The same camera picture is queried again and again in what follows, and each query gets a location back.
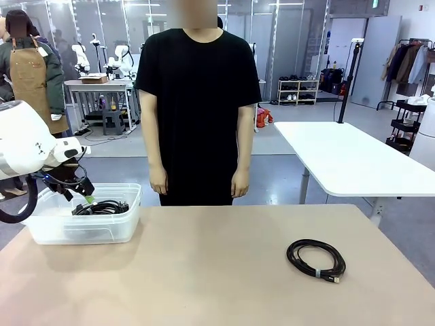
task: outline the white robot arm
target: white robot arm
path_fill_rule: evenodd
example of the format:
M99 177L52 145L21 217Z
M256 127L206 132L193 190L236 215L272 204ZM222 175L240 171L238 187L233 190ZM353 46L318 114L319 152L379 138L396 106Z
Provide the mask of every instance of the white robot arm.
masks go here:
M20 117L20 127L11 121ZM28 175L29 203L17 216L0 210L0 221L19 223L31 215L37 202L35 176L53 191L72 199L73 190L85 197L92 195L94 187L86 176L77 178L75 171L80 166L76 155L85 149L75 137L55 139L46 123L36 111L23 101L0 104L0 180Z
M106 68L109 68L108 70L111 70L111 72L113 72L113 70L115 69L119 69L124 78L131 79L131 71L133 70L133 65L130 63L130 60L127 58L129 54L133 60L133 57L131 56L130 53L129 46L117 46L115 48L115 55L118 57L118 59L115 60L115 58L111 56L109 58Z
M85 55L86 48L82 44L75 44L71 46L71 49L77 55L77 64L74 66L75 70L80 76L86 76L89 74L90 64L88 57Z

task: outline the man's left arm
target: man's left arm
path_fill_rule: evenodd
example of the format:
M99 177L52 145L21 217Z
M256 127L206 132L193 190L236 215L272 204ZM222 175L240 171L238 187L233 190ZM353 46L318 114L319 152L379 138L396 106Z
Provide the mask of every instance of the man's left arm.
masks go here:
M241 91L238 99L237 145L239 159L232 177L231 194L233 198L244 196L249 189L249 167L251 165L252 142L254 139L255 105L261 102L257 67L250 46L245 42L238 62Z

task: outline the black pants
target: black pants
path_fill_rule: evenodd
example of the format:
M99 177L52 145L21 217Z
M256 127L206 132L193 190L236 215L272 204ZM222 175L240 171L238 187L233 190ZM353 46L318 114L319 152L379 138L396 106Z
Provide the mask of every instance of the black pants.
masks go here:
M160 195L161 206L231 206L232 197L228 192L212 194L178 193Z

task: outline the box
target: box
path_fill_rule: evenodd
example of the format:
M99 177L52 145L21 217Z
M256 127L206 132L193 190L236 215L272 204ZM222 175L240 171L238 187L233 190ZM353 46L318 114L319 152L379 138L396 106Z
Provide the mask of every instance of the box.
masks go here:
M130 241L139 220L142 188L136 183L95 183L92 194L95 202L116 200L127 202L129 210L116 215L73 216L78 204L87 204L85 198L71 192L68 202L63 195L48 188L38 195L33 214L22 224L39 245L91 245Z
M109 80L107 76L85 76L80 77L82 84L105 84Z

